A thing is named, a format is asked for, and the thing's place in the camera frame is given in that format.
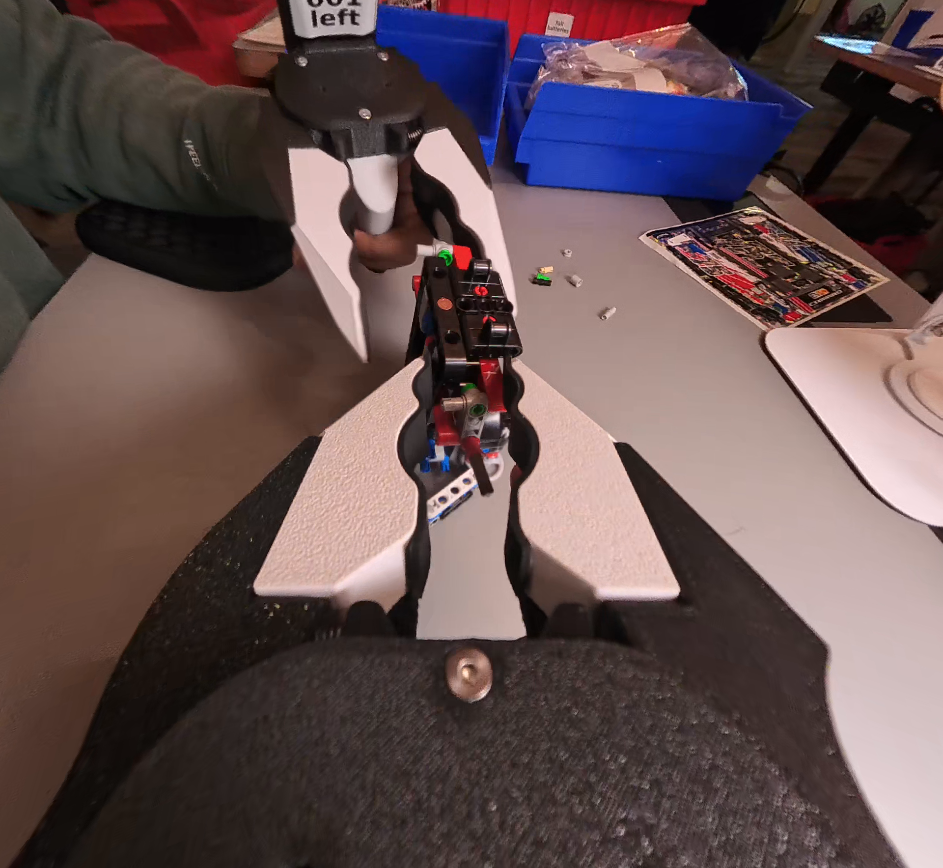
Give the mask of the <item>white lego beam blue pins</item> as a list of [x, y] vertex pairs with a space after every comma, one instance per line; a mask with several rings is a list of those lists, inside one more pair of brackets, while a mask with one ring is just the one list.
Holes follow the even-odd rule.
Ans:
[[419, 476], [426, 491], [426, 517], [430, 526], [479, 492], [474, 471], [466, 461], [452, 461], [447, 472], [434, 466], [432, 471], [420, 472]]

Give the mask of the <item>small blue plastic bin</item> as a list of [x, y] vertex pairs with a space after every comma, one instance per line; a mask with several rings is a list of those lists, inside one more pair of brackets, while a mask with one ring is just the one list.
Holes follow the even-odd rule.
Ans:
[[427, 80], [440, 85], [471, 121], [492, 166], [511, 66], [507, 23], [382, 4], [376, 39], [415, 61]]

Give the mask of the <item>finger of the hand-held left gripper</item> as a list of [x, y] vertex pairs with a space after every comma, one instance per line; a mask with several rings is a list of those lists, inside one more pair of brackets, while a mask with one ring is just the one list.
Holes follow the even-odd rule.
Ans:
[[341, 219], [348, 168], [316, 147], [290, 147], [288, 162], [295, 243], [337, 329], [365, 364], [369, 345], [360, 286], [351, 273], [353, 241]]
[[516, 315], [518, 296], [488, 170], [475, 166], [448, 129], [422, 135], [412, 168], [414, 199], [436, 237], [488, 259]]

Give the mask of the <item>lego instruction booklet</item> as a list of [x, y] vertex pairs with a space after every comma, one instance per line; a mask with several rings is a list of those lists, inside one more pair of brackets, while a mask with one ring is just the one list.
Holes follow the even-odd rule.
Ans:
[[758, 206], [639, 240], [764, 332], [808, 324], [889, 282]]

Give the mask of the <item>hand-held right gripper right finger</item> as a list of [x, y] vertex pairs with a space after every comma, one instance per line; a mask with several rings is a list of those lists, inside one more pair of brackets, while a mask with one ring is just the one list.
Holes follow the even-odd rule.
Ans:
[[620, 444], [522, 360], [504, 369], [513, 462], [504, 564], [529, 636], [560, 610], [676, 601], [680, 583]]

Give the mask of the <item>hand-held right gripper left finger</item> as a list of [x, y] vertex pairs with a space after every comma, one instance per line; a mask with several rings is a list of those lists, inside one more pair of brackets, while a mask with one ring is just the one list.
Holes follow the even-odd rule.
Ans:
[[430, 362], [417, 358], [324, 429], [256, 595], [326, 599], [341, 617], [372, 603], [401, 635], [416, 635], [431, 560], [416, 475], [430, 409]]

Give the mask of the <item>clear bag of lego parts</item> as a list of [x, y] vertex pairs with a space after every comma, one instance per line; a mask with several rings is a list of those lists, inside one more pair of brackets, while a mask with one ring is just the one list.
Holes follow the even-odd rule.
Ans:
[[583, 44], [551, 42], [542, 50], [544, 62], [525, 101], [528, 109], [551, 83], [742, 102], [749, 98], [740, 71], [689, 23]]

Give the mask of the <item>white stand base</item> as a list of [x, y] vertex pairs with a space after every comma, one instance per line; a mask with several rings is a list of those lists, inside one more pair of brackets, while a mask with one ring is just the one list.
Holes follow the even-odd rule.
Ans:
[[913, 330], [802, 326], [763, 345], [866, 486], [941, 529], [941, 299]]

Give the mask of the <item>large blue plastic bin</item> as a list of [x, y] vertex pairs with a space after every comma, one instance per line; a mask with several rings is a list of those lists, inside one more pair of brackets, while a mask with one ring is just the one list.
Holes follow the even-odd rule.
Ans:
[[546, 84], [525, 102], [552, 37], [520, 37], [504, 95], [508, 143], [530, 186], [737, 201], [811, 106], [735, 67], [748, 100]]

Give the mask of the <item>wooden desk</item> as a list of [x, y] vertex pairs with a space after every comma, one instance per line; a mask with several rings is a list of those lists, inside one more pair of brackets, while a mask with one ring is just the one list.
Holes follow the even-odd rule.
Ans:
[[941, 57], [940, 50], [911, 51], [880, 41], [830, 34], [816, 35], [810, 46], [823, 57], [842, 61], [893, 85], [902, 85], [922, 96], [941, 96], [941, 71], [934, 69]]

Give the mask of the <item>person's left forearm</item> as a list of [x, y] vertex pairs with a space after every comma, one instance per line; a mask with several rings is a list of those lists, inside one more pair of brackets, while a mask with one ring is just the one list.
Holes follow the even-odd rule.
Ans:
[[1, 0], [1, 194], [65, 213], [101, 199], [284, 219], [260, 90], [211, 86], [49, 0]]

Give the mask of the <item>person's left hand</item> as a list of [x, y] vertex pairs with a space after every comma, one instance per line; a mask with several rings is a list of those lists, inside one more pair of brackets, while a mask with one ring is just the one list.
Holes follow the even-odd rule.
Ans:
[[404, 207], [394, 214], [391, 229], [373, 235], [356, 229], [353, 246], [361, 265], [374, 273], [404, 267], [418, 257], [419, 247], [429, 247], [431, 233], [412, 207]]

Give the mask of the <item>red black lego vehicle model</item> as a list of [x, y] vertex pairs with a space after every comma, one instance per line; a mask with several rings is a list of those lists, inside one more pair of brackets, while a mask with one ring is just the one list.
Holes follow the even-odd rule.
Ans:
[[420, 390], [427, 451], [417, 476], [466, 461], [478, 493], [490, 496], [510, 438], [503, 373], [523, 351], [511, 303], [491, 262], [464, 247], [424, 257], [412, 285], [407, 358], [422, 358], [429, 372]]

